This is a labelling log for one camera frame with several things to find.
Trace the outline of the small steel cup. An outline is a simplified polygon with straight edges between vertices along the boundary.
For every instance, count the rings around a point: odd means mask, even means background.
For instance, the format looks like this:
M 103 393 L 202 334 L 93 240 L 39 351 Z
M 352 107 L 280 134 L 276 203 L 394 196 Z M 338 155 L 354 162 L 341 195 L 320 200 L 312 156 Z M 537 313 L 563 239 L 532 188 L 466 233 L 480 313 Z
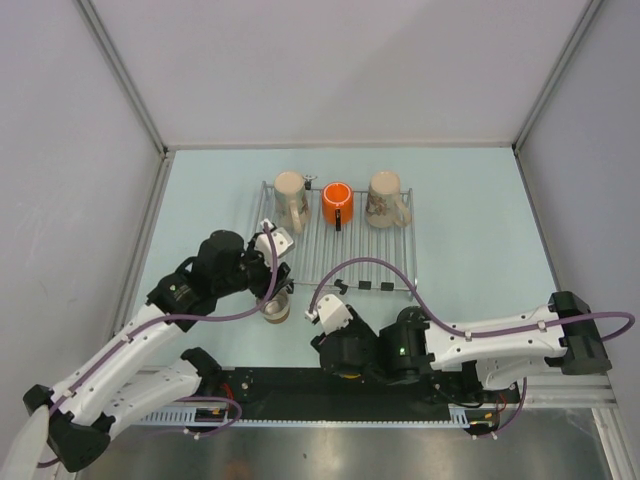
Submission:
M 280 324 L 287 320 L 290 307 L 289 293 L 282 289 L 261 307 L 260 312 L 268 323 Z

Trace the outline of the metal wire dish rack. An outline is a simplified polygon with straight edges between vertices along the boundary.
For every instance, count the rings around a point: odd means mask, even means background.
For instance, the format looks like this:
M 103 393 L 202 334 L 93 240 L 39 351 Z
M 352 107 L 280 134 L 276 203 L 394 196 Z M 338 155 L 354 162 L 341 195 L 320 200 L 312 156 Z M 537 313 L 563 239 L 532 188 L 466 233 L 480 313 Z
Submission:
M 355 257 L 375 257 L 400 270 L 413 285 L 418 284 L 415 227 L 376 228 L 365 217 L 367 191 L 354 192 L 354 218 L 340 230 L 329 225 L 322 215 L 322 190 L 310 188 L 306 198 L 311 218 L 301 234 L 289 227 L 294 249 L 285 256 L 291 277 L 297 286 L 317 286 L 324 275 L 338 264 Z M 356 290 L 384 292 L 409 289 L 398 275 L 375 263 L 348 266 L 331 277 L 327 289 L 342 293 Z

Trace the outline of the beige mug coral print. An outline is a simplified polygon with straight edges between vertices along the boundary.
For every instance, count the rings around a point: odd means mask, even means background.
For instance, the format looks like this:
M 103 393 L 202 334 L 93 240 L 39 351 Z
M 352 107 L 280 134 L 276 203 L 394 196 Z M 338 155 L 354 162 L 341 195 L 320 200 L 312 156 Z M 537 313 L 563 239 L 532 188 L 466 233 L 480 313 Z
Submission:
M 284 171 L 274 180 L 276 213 L 280 224 L 302 234 L 311 217 L 305 178 L 295 171 Z

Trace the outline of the orange mug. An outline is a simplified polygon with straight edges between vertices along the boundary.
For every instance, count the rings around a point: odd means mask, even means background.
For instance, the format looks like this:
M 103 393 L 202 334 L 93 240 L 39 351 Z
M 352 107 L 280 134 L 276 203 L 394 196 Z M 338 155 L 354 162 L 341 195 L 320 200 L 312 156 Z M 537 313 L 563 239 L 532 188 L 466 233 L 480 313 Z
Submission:
M 321 194 L 322 216 L 336 232 L 340 232 L 354 216 L 354 191 L 346 183 L 327 184 Z

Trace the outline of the beige mug blue print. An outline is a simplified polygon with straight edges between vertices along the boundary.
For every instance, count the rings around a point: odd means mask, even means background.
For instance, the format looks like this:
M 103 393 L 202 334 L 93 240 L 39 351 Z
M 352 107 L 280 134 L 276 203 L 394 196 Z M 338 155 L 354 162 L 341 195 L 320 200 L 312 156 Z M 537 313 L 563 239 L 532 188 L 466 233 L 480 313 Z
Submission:
M 393 171 L 380 171 L 369 182 L 365 219 L 375 228 L 407 227 L 412 221 L 408 206 L 402 200 L 401 180 Z

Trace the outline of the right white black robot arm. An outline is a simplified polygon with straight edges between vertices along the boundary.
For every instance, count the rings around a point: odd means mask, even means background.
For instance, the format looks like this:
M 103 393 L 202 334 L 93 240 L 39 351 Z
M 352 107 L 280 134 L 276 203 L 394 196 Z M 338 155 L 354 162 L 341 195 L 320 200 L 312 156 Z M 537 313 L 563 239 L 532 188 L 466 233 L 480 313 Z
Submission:
M 407 307 L 393 324 L 374 332 L 352 306 L 326 294 L 305 316 L 322 328 L 312 346 L 329 374 L 398 385 L 462 373 L 463 393 L 484 401 L 546 368 L 564 375 L 609 371 L 612 364 L 590 312 L 574 293 L 560 291 L 529 312 L 461 327 L 438 326 L 420 307 Z

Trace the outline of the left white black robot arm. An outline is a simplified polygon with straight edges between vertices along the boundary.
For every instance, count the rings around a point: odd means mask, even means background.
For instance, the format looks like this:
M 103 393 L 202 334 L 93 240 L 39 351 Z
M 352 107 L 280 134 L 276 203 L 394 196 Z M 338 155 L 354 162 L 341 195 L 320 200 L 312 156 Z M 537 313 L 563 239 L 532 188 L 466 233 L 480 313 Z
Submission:
M 36 384 L 23 396 L 31 415 L 46 418 L 39 449 L 54 457 L 38 469 L 62 464 L 78 472 L 99 458 L 130 424 L 182 398 L 207 400 L 222 390 L 219 363 L 201 347 L 145 381 L 133 376 L 170 342 L 200 322 L 231 322 L 258 312 L 292 283 L 284 256 L 294 241 L 265 220 L 249 241 L 228 230 L 204 240 L 196 255 L 164 276 L 136 315 L 89 361 L 66 379 Z

